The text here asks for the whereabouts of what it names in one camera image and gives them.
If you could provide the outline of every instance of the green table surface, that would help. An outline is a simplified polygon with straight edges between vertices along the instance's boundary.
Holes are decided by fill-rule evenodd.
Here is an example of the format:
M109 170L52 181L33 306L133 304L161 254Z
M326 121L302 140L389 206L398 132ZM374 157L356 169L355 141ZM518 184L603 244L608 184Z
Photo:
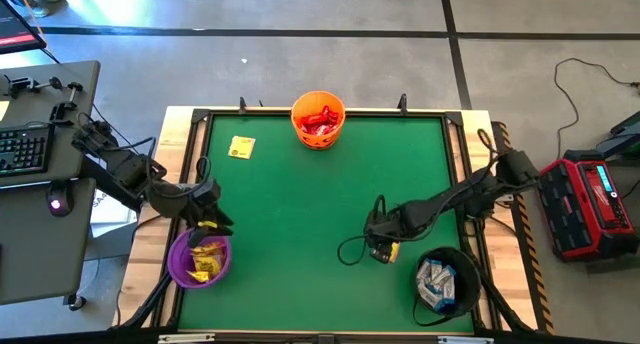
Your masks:
M234 135L256 139L251 159L228 156ZM216 116L209 158L221 208L235 221L229 274L186 290L179 328L233 331L472 332L470 315L423 328L412 318L417 258L459 248L452 212L395 264L367 254L338 261L340 242L362 234L377 195L388 209L451 183L442 124L434 118L348 118L329 150L307 149L286 116ZM362 242L344 247L356 258ZM420 321L439 315L420 307Z

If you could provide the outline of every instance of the gray desk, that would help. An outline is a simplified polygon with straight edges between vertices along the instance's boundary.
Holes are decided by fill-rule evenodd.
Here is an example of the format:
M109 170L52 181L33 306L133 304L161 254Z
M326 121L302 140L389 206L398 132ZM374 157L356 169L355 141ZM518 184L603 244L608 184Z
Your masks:
M0 304L78 290L96 183L71 186L75 207L62 218L49 212L46 186L0 190Z
M7 83L3 82L2 75L6 75L10 79L32 77L40 83L47 83L50 77L56 76L65 86L72 81L78 82L84 87L84 90L77 93L76 99L74 99L74 102L78 104L78 109L70 112L66 117L66 119L75 122L79 112L91 114L99 71L100 63L97 61L3 69L0 70L0 90L3 93L6 93L7 90ZM0 128L22 126L29 121L48 122L53 106L63 100L69 100L70 94L70 89L65 88L61 92L50 87L37 94L22 92L17 99L12 99L9 103L4 118L0 120ZM83 155L71 146L73 132L73 129L56 128L49 169L46 173L1 178L0 187L77 177L80 173Z

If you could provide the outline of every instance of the orange bucket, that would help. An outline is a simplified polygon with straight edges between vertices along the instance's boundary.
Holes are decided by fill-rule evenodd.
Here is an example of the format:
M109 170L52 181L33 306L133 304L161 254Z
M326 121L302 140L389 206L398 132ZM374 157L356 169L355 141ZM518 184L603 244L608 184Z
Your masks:
M302 118L322 113L325 106L328 106L331 111L340 115L338 125L336 125L333 131L326 135L312 135L302 131ZM315 150L328 149L338 140L345 117L346 113L342 100L326 91L308 92L298 98L293 104L293 108L291 108L291 123L296 130L298 139L308 148Z

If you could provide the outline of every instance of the yellow cable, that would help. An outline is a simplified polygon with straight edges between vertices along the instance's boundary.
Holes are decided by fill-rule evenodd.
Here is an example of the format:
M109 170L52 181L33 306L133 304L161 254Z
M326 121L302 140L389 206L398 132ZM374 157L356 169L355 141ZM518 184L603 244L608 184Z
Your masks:
M38 33L40 33L40 36L42 37L42 40L44 41L44 43L49 46L49 44L47 43L47 40L44 37L44 33L42 32L42 29L40 28L40 24L38 24L38 20L36 19L36 16L33 14L33 10L31 9L31 5L29 5L29 1L27 0L22 0L24 2L24 5L27 6L27 10L29 11L29 15L31 16L31 20L33 20L34 23L36 23L36 28L38 29Z

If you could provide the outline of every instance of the red power station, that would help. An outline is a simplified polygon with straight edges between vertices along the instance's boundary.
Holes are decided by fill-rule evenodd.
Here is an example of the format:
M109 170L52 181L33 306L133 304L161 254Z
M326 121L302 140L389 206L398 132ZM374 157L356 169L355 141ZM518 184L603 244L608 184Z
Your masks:
M540 172L538 192L553 252L561 260L615 258L638 250L640 239L600 152L568 150Z

